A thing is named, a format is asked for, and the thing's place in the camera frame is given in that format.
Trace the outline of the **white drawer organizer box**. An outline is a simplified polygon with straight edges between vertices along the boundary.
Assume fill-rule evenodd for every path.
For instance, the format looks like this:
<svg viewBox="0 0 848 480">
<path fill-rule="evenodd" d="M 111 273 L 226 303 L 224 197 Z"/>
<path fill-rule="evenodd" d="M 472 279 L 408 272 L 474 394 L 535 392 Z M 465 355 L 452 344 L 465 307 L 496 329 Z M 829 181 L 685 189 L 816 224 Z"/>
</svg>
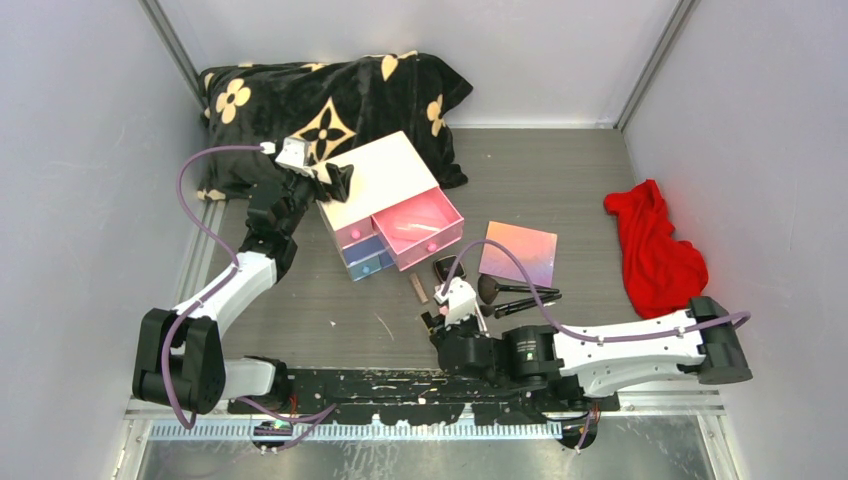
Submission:
<svg viewBox="0 0 848 480">
<path fill-rule="evenodd" d="M 317 163 L 314 169 L 322 181 L 329 179 L 326 163 L 355 166 L 348 200 L 345 203 L 333 200 L 318 203 L 319 213 L 346 270 L 349 265 L 345 264 L 342 248 L 335 239 L 337 229 L 368 216 L 372 218 L 377 212 L 438 186 L 435 177 L 402 132 Z M 382 269 L 393 264 L 387 250 L 379 255 Z"/>
</svg>

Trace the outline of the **black square compact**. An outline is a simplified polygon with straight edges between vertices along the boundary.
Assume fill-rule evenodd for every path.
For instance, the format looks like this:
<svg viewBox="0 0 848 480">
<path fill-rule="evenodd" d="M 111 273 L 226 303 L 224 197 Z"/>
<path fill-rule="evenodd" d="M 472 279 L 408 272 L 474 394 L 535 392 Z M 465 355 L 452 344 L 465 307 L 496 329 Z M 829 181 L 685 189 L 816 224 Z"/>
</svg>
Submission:
<svg viewBox="0 0 848 480">
<path fill-rule="evenodd" d="M 446 282 L 451 271 L 453 271 L 453 277 L 461 279 L 466 278 L 464 266 L 457 259 L 456 255 L 447 255 L 435 260 L 433 262 L 433 269 L 439 283 Z"/>
</svg>

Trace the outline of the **holographic pink palette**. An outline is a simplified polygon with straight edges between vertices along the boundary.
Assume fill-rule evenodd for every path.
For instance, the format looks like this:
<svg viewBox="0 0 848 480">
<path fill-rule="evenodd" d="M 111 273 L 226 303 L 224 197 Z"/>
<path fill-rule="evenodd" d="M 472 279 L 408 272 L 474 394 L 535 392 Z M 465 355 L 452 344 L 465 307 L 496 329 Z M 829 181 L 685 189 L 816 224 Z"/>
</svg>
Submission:
<svg viewBox="0 0 848 480">
<path fill-rule="evenodd" d="M 509 250 L 523 265 L 534 285 L 552 286 L 558 240 L 555 233 L 490 221 L 486 239 Z M 479 272 L 507 280 L 524 280 L 513 261 L 499 248 L 489 244 L 482 249 Z"/>
</svg>

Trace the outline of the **black gold lipstick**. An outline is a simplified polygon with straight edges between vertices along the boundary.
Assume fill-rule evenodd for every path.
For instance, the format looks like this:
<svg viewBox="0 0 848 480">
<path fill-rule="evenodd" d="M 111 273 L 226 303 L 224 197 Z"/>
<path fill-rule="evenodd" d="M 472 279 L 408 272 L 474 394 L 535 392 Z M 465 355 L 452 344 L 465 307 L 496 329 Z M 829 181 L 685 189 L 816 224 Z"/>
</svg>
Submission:
<svg viewBox="0 0 848 480">
<path fill-rule="evenodd" d="M 438 328 L 438 318 L 436 316 L 433 316 L 429 311 L 423 312 L 420 315 L 420 318 L 429 334 L 432 334 Z"/>
</svg>

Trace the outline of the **translucent plastic jar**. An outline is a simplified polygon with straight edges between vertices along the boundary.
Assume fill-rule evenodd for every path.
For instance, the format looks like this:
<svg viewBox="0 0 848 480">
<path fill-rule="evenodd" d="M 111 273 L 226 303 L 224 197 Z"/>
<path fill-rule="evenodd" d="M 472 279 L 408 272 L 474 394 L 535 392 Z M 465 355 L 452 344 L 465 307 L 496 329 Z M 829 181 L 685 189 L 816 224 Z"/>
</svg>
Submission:
<svg viewBox="0 0 848 480">
<path fill-rule="evenodd" d="M 419 242 L 444 228 L 438 217 L 402 214 L 387 222 L 388 236 L 398 241 Z"/>
</svg>

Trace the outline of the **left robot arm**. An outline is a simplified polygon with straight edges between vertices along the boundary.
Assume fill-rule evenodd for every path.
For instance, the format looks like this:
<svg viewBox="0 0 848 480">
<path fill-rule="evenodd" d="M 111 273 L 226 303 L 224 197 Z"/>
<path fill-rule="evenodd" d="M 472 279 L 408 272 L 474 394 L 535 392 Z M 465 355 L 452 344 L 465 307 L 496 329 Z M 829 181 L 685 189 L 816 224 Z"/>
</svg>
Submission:
<svg viewBox="0 0 848 480">
<path fill-rule="evenodd" d="M 231 264 L 191 299 L 153 308 L 141 321 L 132 381 L 135 398 L 177 411 L 207 414 L 221 400 L 244 401 L 277 413 L 290 405 L 292 383 L 284 362 L 261 356 L 227 360 L 222 338 L 261 293 L 289 271 L 293 233 L 312 203 L 344 202 L 354 166 L 322 166 L 327 178 L 299 174 L 252 187 L 247 232 Z"/>
</svg>

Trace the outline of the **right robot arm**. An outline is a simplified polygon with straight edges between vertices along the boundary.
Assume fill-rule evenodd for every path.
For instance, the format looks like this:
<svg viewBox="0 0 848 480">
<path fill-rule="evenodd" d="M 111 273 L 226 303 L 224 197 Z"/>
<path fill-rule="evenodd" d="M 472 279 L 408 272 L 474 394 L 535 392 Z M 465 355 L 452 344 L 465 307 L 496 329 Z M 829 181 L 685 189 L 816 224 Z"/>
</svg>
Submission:
<svg viewBox="0 0 848 480">
<path fill-rule="evenodd" d="M 577 411 L 626 387 L 693 375 L 702 385 L 749 381 L 736 330 L 750 315 L 729 313 L 713 298 L 648 321 L 585 327 L 575 336 L 551 325 L 486 333 L 478 316 L 447 322 L 423 314 L 438 365 L 449 375 L 477 379 L 525 395 L 551 390 Z"/>
</svg>

